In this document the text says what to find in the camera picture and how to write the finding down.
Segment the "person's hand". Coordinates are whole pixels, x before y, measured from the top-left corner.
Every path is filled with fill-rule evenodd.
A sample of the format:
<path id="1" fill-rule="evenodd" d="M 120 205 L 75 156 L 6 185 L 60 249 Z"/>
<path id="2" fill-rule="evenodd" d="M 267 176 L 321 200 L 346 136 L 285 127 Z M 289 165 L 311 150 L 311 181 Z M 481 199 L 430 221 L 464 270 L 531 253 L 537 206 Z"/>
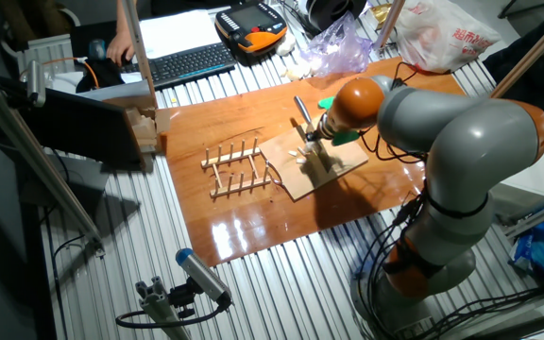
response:
<path id="1" fill-rule="evenodd" d="M 107 58 L 118 66 L 131 62 L 135 54 L 133 42 L 127 29 L 118 30 L 107 49 Z"/>

